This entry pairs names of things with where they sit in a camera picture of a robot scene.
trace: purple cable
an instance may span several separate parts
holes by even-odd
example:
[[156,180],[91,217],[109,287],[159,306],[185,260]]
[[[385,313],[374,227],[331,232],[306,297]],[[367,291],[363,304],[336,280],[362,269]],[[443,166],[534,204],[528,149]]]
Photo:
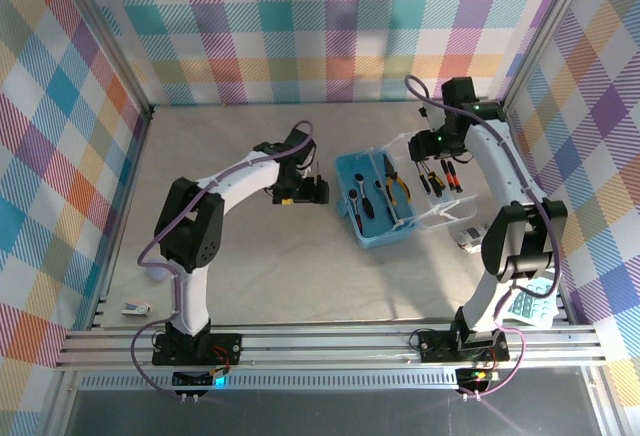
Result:
[[[412,85],[411,82],[414,81],[416,82],[424,91],[425,96],[423,96],[422,94],[418,93],[418,91],[416,91]],[[407,76],[405,76],[404,78],[404,84],[407,87],[407,89],[409,90],[409,92],[411,94],[413,94],[416,98],[418,98],[420,101],[423,101],[427,104],[431,104],[432,106],[436,106],[440,109],[444,109],[445,111],[451,111],[453,113],[459,114],[460,116],[466,116],[467,118],[472,119],[473,121],[475,121],[476,123],[482,125],[482,127],[484,127],[490,134],[491,136],[493,136],[495,138],[495,140],[497,141],[498,145],[504,150],[504,152],[507,155],[507,158],[509,159],[509,162],[511,163],[511,166],[513,167],[513,170],[515,171],[518,180],[520,181],[520,184],[522,185],[523,188],[525,188],[525,194],[529,197],[529,199],[531,199],[531,201],[533,201],[533,204],[535,205],[536,209],[538,210],[538,212],[540,213],[540,216],[542,217],[542,221],[544,222],[545,227],[547,228],[547,234],[549,235],[549,241],[551,242],[551,249],[553,251],[553,284],[551,285],[551,289],[549,289],[549,291],[545,294],[538,294],[535,293],[527,288],[523,288],[522,286],[517,286],[515,283],[514,285],[511,287],[511,289],[509,289],[509,291],[500,299],[500,301],[498,301],[498,304],[496,305],[496,309],[495,312],[493,314],[493,319],[496,323],[497,328],[500,331],[503,331],[505,333],[516,333],[518,336],[520,336],[520,339],[522,340],[522,351],[520,352],[520,356],[518,356],[518,360],[516,361],[515,366],[513,367],[513,370],[509,373],[509,375],[502,381],[500,382],[500,384],[498,384],[496,387],[488,390],[488,391],[484,391],[482,393],[482,395],[488,395],[491,393],[495,393],[496,391],[498,391],[499,389],[503,388],[509,381],[511,381],[511,379],[515,376],[515,374],[518,372],[518,369],[520,369],[520,365],[522,363],[522,360],[524,358],[524,353],[527,349],[527,341],[525,338],[525,335],[522,331],[520,331],[517,328],[505,328],[504,326],[502,326],[501,324],[498,323],[498,319],[500,317],[500,314],[502,313],[502,311],[506,308],[506,303],[509,300],[509,297],[511,296],[511,293],[513,292],[514,289],[519,289],[520,291],[525,292],[526,294],[528,294],[529,296],[532,296],[534,298],[538,298],[538,299],[546,299],[549,296],[555,294],[555,292],[558,290],[558,285],[560,284],[560,249],[559,249],[559,245],[558,245],[558,239],[556,238],[556,235],[554,233],[553,230],[553,226],[551,225],[551,220],[549,219],[549,216],[547,215],[547,212],[544,210],[544,207],[542,206],[542,203],[540,201],[538,201],[538,198],[536,197],[536,195],[533,193],[533,190],[529,187],[529,183],[527,181],[527,177],[524,175],[524,173],[522,172],[522,170],[520,169],[520,165],[518,165],[518,162],[514,156],[514,154],[511,152],[511,149],[509,148],[509,146],[507,146],[506,141],[504,140],[504,138],[500,135],[500,133],[498,133],[498,131],[496,131],[493,126],[491,126],[489,123],[487,123],[484,119],[480,118],[479,116],[469,112],[469,111],[465,111],[463,109],[458,109],[458,108],[454,108],[453,106],[448,106],[446,104],[443,103],[439,103],[438,101],[434,101],[433,99],[431,99],[429,97],[429,90],[427,89],[427,87],[425,86],[425,84],[417,77],[415,77],[412,74],[409,74]],[[475,394],[472,393],[471,391],[465,389],[465,388],[460,388],[463,391],[466,391],[469,394]]]
[[[309,126],[309,134],[307,135],[307,137],[304,139],[304,141],[302,143],[300,143],[297,146],[294,146],[291,149],[288,149],[286,151],[282,151],[281,153],[276,153],[276,154],[271,154],[268,156],[262,156],[260,158],[256,158],[256,159],[252,159],[250,161],[242,161],[234,166],[231,166],[228,169],[225,169],[223,172],[221,172],[216,178],[212,179],[211,181],[209,181],[209,183],[202,188],[194,197],[191,201],[189,201],[189,203],[185,206],[185,208],[180,212],[180,214],[178,214],[173,221],[171,221],[162,231],[160,231],[152,240],[149,244],[147,244],[145,246],[145,248],[142,250],[142,252],[140,253],[140,256],[138,256],[138,265],[142,266],[143,268],[164,268],[166,270],[168,270],[169,272],[171,272],[174,276],[178,276],[180,273],[178,272],[178,270],[176,268],[174,268],[173,266],[171,266],[170,264],[167,263],[149,263],[144,261],[144,258],[149,254],[149,251],[151,251],[151,249],[158,244],[162,238],[164,238],[167,234],[169,234],[169,232],[175,228],[178,223],[187,215],[191,212],[191,210],[195,207],[196,204],[198,204],[198,201],[200,201],[202,199],[202,197],[207,194],[212,188],[215,188],[216,186],[218,186],[220,184],[220,182],[226,178],[227,176],[232,175],[233,173],[240,171],[241,169],[244,169],[246,167],[249,166],[253,166],[254,164],[259,164],[259,163],[264,163],[265,161],[273,161],[274,159],[277,158],[283,158],[285,156],[289,156],[291,154],[297,153],[298,151],[300,151],[301,149],[303,149],[307,144],[309,144],[309,142],[311,141],[311,138],[313,137],[313,124],[311,124],[310,121],[307,120],[302,120],[302,121],[298,121],[294,126],[293,129],[297,129],[299,126],[306,124],[307,126]],[[180,284],[177,281],[177,278],[174,278],[174,294],[175,294],[175,298],[176,298],[176,313],[180,312],[182,310],[182,308],[180,307]],[[156,383],[153,382],[153,380],[142,370],[142,367],[140,366],[140,363],[138,362],[137,358],[136,358],[136,353],[135,353],[135,347],[136,347],[136,341],[138,340],[138,338],[140,337],[140,335],[146,331],[147,329],[149,329],[152,326],[155,326],[157,324],[164,324],[164,323],[168,323],[171,318],[173,317],[173,315],[171,315],[170,317],[166,318],[166,319],[160,319],[158,321],[152,321],[150,323],[145,324],[144,326],[142,326],[140,329],[138,329],[138,331],[136,332],[136,334],[134,334],[133,338],[131,339],[131,347],[130,349],[130,353],[131,353],[131,361],[133,362],[133,365],[135,366],[136,370],[138,371],[138,373],[140,373],[140,376],[142,376],[142,378],[149,384],[149,386],[151,386],[153,389],[159,391],[162,394],[166,394],[167,396],[174,398],[174,399],[178,399],[182,401],[182,398],[180,396],[178,396],[177,394],[168,391],[164,388],[161,388],[160,386],[158,386]]]

